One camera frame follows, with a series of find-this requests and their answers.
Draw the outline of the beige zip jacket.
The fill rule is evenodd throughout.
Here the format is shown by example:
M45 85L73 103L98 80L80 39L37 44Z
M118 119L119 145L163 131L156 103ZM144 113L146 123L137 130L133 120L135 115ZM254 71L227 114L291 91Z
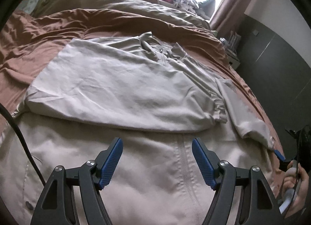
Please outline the beige zip jacket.
M231 79L151 33L71 40L13 115L45 178L122 139L121 159L101 192L114 224L202 223L213 191L193 157L194 138L274 181L274 140L263 115Z

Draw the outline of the white bedside table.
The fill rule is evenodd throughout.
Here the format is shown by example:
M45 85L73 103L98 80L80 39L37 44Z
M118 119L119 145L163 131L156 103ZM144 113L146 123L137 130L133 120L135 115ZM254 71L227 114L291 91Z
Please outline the white bedside table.
M228 57L229 64L234 70L236 70L240 65L240 60L237 56L237 48L239 46L240 40L241 36L235 31L230 32L228 39L223 37L220 38L220 42L222 43Z

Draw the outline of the pink right curtain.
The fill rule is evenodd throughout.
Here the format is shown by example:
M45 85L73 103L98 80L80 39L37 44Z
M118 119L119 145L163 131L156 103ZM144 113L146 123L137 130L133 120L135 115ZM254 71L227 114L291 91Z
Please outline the pink right curtain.
M242 17L251 0L221 0L214 13L210 27L217 31L218 37L227 37L237 31Z

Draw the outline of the light blue pillow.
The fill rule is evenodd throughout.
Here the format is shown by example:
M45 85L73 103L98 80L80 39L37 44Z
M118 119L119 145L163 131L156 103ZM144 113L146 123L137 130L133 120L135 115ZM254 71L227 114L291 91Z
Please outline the light blue pillow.
M39 0L22 0L16 7L15 11L23 11L27 14L31 14L38 2Z

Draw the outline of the beige duvet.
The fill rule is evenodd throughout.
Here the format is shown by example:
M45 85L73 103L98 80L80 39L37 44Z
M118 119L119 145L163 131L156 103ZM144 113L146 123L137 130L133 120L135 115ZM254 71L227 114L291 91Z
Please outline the beige duvet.
M162 20L176 26L209 30L207 20L189 11L177 9L161 0L40 0L32 11L33 17L51 15L64 10L117 10Z

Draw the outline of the brown bed sheet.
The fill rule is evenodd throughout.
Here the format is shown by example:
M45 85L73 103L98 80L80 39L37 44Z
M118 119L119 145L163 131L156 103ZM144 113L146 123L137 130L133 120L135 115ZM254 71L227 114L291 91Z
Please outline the brown bed sheet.
M164 42L178 43L195 60L230 79L242 101L267 124L273 147L281 148L266 112L230 67L222 44L211 30L112 9L78 8L40 18L22 11L12 13L1 30L1 103L13 112L34 78L73 39L137 36L149 31Z

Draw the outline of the clothes pile on windowsill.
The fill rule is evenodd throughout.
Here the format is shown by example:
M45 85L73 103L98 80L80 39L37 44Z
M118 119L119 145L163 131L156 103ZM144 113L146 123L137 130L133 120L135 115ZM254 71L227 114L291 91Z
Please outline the clothes pile on windowsill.
M176 8L189 11L205 20L210 20L216 9L216 0L205 0L203 2L196 0L173 0L173 4Z

